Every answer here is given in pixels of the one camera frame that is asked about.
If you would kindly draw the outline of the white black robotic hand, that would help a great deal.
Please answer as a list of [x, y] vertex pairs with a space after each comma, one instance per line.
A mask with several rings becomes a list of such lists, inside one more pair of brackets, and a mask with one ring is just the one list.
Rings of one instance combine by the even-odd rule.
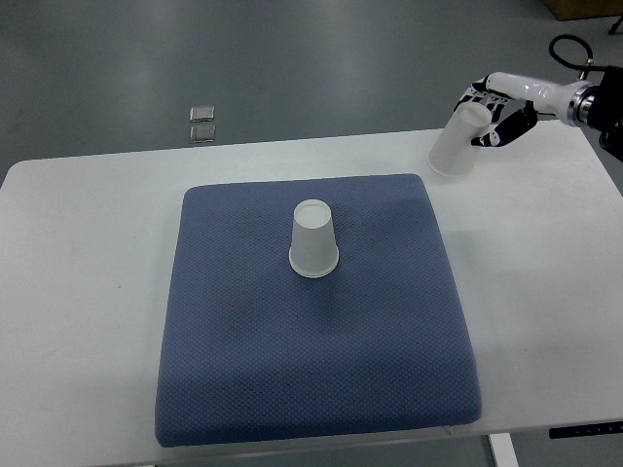
[[471, 145], [506, 146], [532, 130], [541, 117], [566, 126], [587, 126], [597, 87], [588, 81], [559, 85], [532, 77], [495, 72], [472, 83], [458, 104], [478, 103], [491, 115], [491, 128]]

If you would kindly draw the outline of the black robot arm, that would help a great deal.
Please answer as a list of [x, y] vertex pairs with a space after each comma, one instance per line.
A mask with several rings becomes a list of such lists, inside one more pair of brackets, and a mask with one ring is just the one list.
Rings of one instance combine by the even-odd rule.
[[622, 161], [622, 68], [608, 66], [594, 93], [587, 124], [600, 133], [599, 144]]

